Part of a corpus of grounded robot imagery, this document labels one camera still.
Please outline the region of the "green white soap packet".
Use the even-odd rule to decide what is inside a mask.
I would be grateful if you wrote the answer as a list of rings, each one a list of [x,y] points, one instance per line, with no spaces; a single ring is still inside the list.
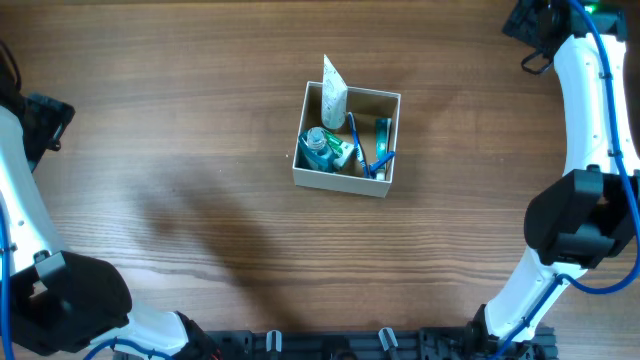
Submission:
[[[335,159],[333,160],[334,168],[337,171],[341,171],[347,165],[347,162],[351,160],[354,152],[354,145],[342,140],[329,130],[324,131],[324,136],[327,140],[327,144],[335,155]]]

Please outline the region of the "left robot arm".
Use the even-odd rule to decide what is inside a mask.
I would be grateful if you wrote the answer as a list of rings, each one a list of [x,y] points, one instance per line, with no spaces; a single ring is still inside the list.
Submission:
[[[72,252],[57,232],[33,172],[75,110],[24,96],[15,58],[1,48],[1,342],[41,356],[110,349],[117,359],[219,359],[218,344],[179,312],[133,301],[109,262]]]

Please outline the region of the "white leaf-print lotion tube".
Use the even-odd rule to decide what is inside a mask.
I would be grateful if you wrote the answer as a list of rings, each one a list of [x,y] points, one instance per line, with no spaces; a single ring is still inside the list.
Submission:
[[[330,130],[345,123],[348,87],[327,55],[324,55],[321,95],[321,120]]]

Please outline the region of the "blue white toothbrush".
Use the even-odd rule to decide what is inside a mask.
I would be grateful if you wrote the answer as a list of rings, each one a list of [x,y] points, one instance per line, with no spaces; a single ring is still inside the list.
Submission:
[[[349,123],[349,127],[351,130],[351,134],[353,137],[353,141],[354,141],[354,150],[355,150],[355,154],[356,154],[356,159],[358,161],[358,163],[360,164],[362,170],[363,170],[363,177],[364,178],[370,178],[370,170],[369,170],[369,166],[368,163],[366,161],[365,158],[365,154],[360,142],[360,138],[359,138],[359,134],[357,131],[357,127],[356,127],[356,119],[355,116],[352,112],[348,112],[347,113],[347,120]]]

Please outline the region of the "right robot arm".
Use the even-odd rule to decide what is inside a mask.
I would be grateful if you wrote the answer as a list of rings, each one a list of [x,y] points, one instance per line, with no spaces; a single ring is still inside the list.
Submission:
[[[532,55],[546,59],[558,76],[566,159],[562,177],[528,205],[526,249],[514,272],[466,327],[462,346],[469,358],[527,351],[538,324],[568,287],[609,295],[639,276],[634,265],[606,287],[579,280],[639,239],[639,157],[623,79],[623,10],[599,1],[521,0],[503,32],[532,47]]]

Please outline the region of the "teal mouthwash bottle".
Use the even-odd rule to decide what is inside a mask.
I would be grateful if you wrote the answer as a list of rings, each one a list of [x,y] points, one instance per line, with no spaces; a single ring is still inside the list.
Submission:
[[[335,171],[335,153],[329,146],[325,131],[321,127],[313,127],[298,138],[308,168],[315,171],[333,173]]]

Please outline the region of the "red green toothpaste tube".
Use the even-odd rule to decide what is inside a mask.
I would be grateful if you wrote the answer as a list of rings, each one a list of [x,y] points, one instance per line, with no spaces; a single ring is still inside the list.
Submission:
[[[380,160],[387,152],[389,152],[388,143],[391,123],[391,118],[379,118],[375,121],[377,161]],[[375,176],[377,180],[384,180],[386,178],[386,172],[380,172]]]

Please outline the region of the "blue disposable razor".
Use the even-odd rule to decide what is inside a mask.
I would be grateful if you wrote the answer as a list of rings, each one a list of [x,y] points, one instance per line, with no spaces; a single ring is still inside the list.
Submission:
[[[394,151],[387,152],[380,160],[375,163],[369,165],[369,173],[371,176],[377,175],[378,173],[386,172],[386,164],[391,161],[395,157],[396,153]]]

